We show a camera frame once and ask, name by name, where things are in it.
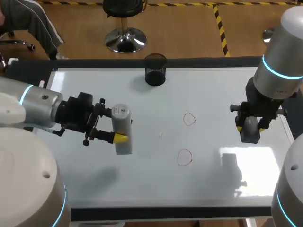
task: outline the wooden floor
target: wooden floor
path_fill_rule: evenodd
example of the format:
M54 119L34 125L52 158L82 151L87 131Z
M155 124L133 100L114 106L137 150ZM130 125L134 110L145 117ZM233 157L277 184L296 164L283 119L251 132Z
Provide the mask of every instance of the wooden floor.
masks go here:
M101 0L79 0L100 2ZM149 0L149 3L186 3L187 0ZM276 26L289 5L219 5L226 43L232 57L261 56L266 45L263 30ZM132 54L117 54L105 47L105 36L120 26L117 18L106 18L100 6L43 5L62 35L59 51L70 59L141 59L158 52L167 58L224 57L214 11L207 6L148 6L146 11L128 19L128 25L142 30L148 42ZM39 43L27 31L16 31L17 39L37 46L30 52L21 45L0 46L6 59L47 59ZM258 227L264 223L258 220ZM127 223L127 227L193 227L195 222ZM236 220L201 221L201 227L239 227Z

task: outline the blue light ring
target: blue light ring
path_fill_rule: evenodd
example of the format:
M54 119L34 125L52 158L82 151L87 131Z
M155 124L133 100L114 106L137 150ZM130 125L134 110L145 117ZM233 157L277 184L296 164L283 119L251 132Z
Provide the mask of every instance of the blue light ring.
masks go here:
M57 218L57 220L55 221L55 223L51 226L51 227L55 227L59 221L59 219L61 218L61 215L63 213L63 210L64 210L64 207L65 207L65 202L66 202L66 189L65 189L65 184L63 183L63 186L64 186L64 202L63 202L63 206L62 206L62 209L61 209L61 212Z
M33 85L29 85L23 92L21 98L20 98L20 101L19 103L22 105L23 104L23 101L24 101L24 98L25 96L27 95L28 91L30 90L30 88L32 87Z
M283 74L280 74L274 70L272 70L265 62L264 60L264 55L262 56L262 60L263 60L263 64L265 65L265 67L273 74L275 74L276 76L279 76L279 77L282 77L284 79L302 79L303 76L299 76L299 77L290 77L290 76L286 76L286 75L283 75Z
M281 210L282 210L284 216L286 217L286 219L289 221L290 224L292 224L293 227L297 227L297 226L291 221L291 219L286 215L285 211L283 210L282 205L281 205L280 200L279 200L278 189L276 190L276 197L277 197L277 199L278 199L278 203L279 203L280 208L281 208Z

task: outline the floor tape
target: floor tape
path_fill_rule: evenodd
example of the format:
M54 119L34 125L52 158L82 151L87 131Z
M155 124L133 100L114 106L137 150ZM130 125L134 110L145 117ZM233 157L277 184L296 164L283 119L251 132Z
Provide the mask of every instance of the floor tape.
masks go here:
M222 49L223 49L223 52L224 52L224 56L225 57L230 57L231 55L228 52L227 42L226 42L226 38L225 38L225 32L224 32L224 29L223 29L223 24L222 24L222 21L221 21L221 17L219 15L218 6L217 5L213 6L213 10L214 10L214 15L216 17L217 25L218 25L218 28L219 28L221 46L222 46Z
M71 1L38 1L40 4L51 5L81 5L81 6L102 6L102 2L71 2ZM196 2L196 3L149 3L149 6L253 6L253 5L296 5L296 2Z

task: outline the red circle marking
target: red circle marking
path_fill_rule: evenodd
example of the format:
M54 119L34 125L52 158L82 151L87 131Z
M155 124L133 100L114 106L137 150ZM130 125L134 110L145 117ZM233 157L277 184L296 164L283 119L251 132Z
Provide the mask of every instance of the red circle marking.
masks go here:
M184 122L184 124L185 124L186 126L190 126L190 125L192 125L193 123L195 123L195 122L196 122L196 118L195 118L195 116L193 116L193 118L194 118L194 122L192 122L191 124L186 124L186 122L185 122L185 116L186 116L187 114L190 114L190 115L192 115L192 116L193 116L193 114L192 114L192 113L190 113L190 112L187 112L187 113L186 113L186 114L184 114L184 116L183 116L183 122Z
M189 162L189 163L187 163L187 164L185 164L185 165L180 165L180 164L179 164L179 155L180 155L180 153L181 153L183 150L186 150L186 151L188 151L188 152L190 153L191 159L190 159L190 162ZM179 151L178 157L177 157L178 166L187 166L187 165L189 165L192 161L193 161L193 154L192 154L189 150L187 150L187 149L182 149L181 151Z

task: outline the white table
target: white table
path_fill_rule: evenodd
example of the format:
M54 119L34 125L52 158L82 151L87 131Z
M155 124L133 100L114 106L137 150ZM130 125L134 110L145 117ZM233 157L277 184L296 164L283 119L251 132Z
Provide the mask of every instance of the white table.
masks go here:
M61 138L37 132L58 161L71 207L269 207L293 137L279 116L258 144L241 143L229 107L246 100L255 71L167 69L166 82L151 87L144 69L58 69L48 88L65 100L86 92L94 103L104 98L107 107L124 103L134 121L132 155L118 156L99 140L85 147L84 135L73 131ZM183 122L187 112L196 119L190 126ZM111 131L111 120L102 118L97 128ZM187 166L177 162L182 149L193 156ZM179 162L189 155L182 151Z

